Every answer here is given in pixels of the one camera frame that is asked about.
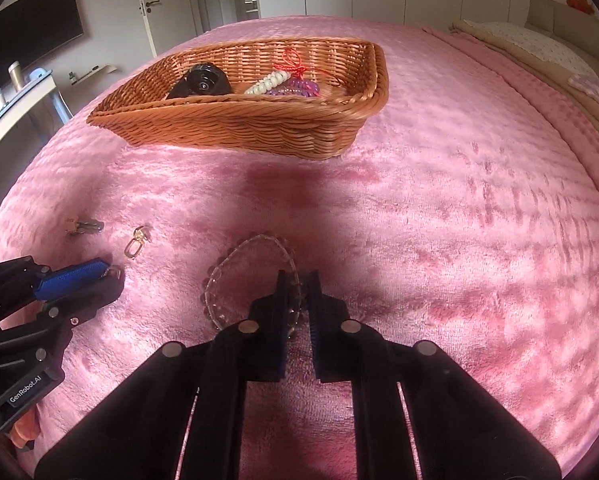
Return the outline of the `person's left hand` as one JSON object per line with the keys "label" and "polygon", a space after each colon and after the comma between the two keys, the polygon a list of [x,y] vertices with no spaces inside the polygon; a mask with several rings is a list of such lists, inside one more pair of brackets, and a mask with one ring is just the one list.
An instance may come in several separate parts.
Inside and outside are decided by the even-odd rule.
{"label": "person's left hand", "polygon": [[21,418],[19,418],[8,432],[8,438],[17,450],[22,450],[39,436],[40,430],[37,406],[34,405]]}

